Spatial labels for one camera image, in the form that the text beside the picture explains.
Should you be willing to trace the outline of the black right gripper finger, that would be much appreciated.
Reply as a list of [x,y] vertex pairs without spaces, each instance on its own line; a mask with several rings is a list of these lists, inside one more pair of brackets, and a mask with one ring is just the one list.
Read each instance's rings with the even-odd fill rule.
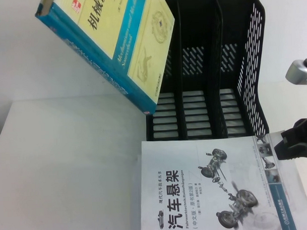
[[289,146],[284,139],[274,147],[278,160],[291,160],[299,158],[299,147],[297,144]]
[[293,127],[281,134],[285,144],[307,143],[307,118],[300,119]]

